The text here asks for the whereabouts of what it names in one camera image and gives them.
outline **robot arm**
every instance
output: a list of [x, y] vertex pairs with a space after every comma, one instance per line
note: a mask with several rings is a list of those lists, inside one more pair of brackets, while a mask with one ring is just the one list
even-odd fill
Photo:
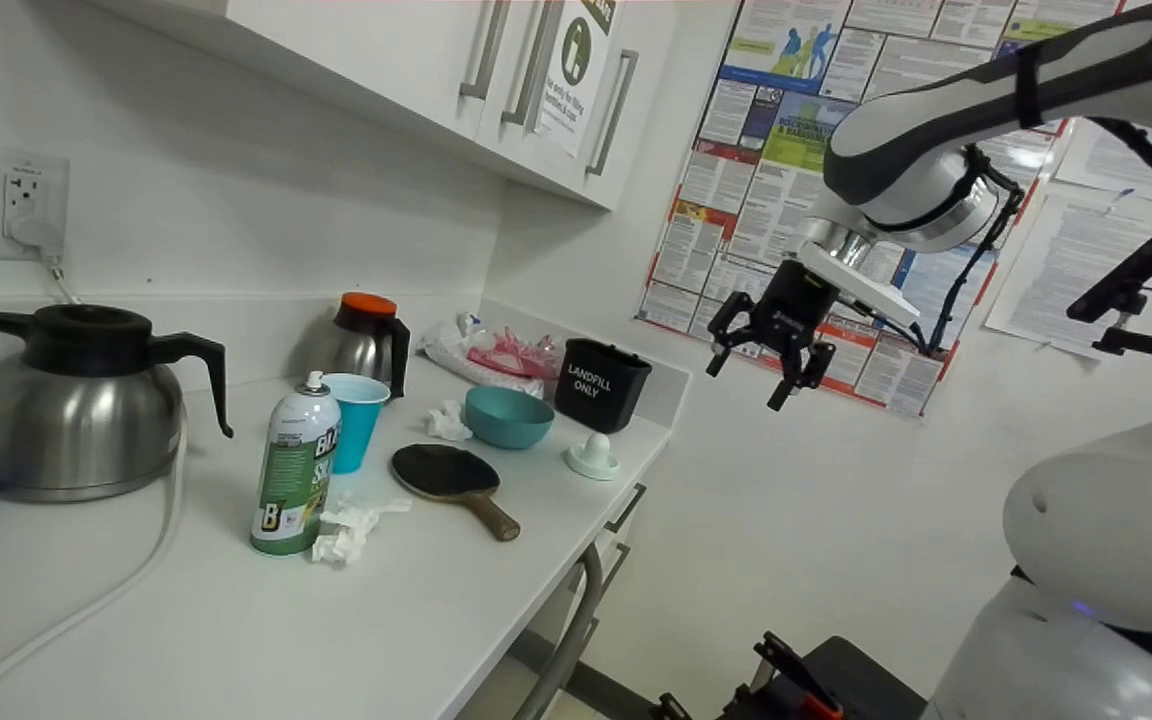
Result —
[[862, 105], [831, 133], [812, 241], [781, 264], [762, 301], [734, 295], [717, 312], [707, 326], [717, 335], [707, 371], [720, 371], [726, 356], [745, 342], [768, 344], [785, 361], [785, 381], [773, 397], [773, 408], [781, 408], [792, 390], [819, 385], [827, 368], [816, 326], [831, 301], [921, 335], [921, 312], [897, 287], [849, 267], [849, 251], [875, 235], [913, 251], [995, 235], [1021, 198], [1016, 186], [1000, 186], [974, 140], [1065, 118], [1106, 122], [1115, 136], [1138, 133], [1131, 126], [1152, 129], [1152, 4], [995, 55], [942, 86]]
[[968, 175], [960, 149], [1060, 118], [1152, 129], [1152, 9], [862, 105], [831, 136], [825, 186], [869, 228], [918, 251], [956, 250], [981, 235], [995, 211], [981, 190], [956, 198]]

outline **wall outlet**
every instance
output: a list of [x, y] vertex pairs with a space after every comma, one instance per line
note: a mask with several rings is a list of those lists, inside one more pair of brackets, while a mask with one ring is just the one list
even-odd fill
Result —
[[65, 260], [68, 159], [0, 149], [0, 260]]

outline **white robot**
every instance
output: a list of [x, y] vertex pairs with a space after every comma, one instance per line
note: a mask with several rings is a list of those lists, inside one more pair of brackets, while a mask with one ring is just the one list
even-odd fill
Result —
[[[992, 172], [960, 149], [1060, 118], [1091, 118], [1147, 158], [1131, 126], [1152, 129], [1152, 9], [862, 105], [831, 136], [816, 244], [762, 301], [726, 304], [713, 371], [745, 342], [776, 347], [776, 408], [825, 375], [812, 332], [831, 301], [918, 332], [902, 293], [862, 280], [843, 250], [888, 235], [938, 251], [992, 235], [1014, 194], [988, 190]], [[977, 615], [929, 717], [1152, 720], [1152, 426], [1021, 476], [1005, 532], [1016, 576]]]

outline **green label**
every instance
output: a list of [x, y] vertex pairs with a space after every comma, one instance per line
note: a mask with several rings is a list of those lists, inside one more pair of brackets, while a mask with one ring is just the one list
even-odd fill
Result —
[[266, 453], [254, 540], [310, 540], [319, 503], [318, 465], [312, 443], [271, 443]]
[[565, 82], [568, 86], [585, 82], [588, 55], [591, 55], [591, 32], [588, 32], [588, 22], [577, 15], [577, 24], [568, 24], [568, 32], [565, 32]]

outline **cup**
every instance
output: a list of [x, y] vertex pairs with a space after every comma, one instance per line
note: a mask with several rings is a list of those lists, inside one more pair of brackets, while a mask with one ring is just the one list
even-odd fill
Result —
[[330, 371], [326, 385], [340, 406], [331, 476], [347, 476], [363, 468], [382, 408], [390, 406], [390, 385], [357, 371]]

